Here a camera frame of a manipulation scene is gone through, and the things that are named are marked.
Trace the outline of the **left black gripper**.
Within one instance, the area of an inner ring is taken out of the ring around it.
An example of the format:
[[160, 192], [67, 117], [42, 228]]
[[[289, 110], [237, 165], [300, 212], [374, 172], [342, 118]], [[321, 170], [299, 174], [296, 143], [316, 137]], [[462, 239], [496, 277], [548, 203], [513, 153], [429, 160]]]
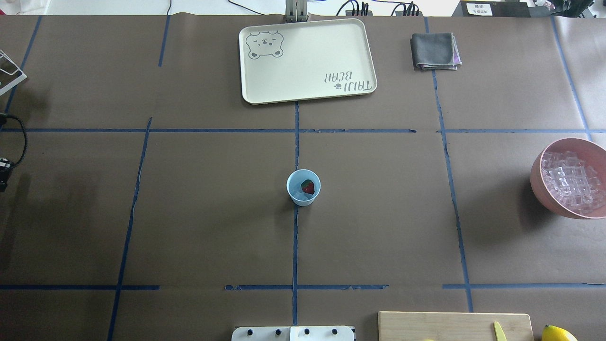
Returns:
[[15, 165], [7, 158], [0, 158], [0, 192], [6, 191]]

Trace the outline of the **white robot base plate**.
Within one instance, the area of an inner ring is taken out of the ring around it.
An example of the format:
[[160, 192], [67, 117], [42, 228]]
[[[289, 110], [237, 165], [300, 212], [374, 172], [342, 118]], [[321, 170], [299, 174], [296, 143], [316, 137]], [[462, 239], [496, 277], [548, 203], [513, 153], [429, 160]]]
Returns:
[[321, 326], [241, 326], [232, 332], [232, 341], [355, 341], [355, 328], [344, 325]]

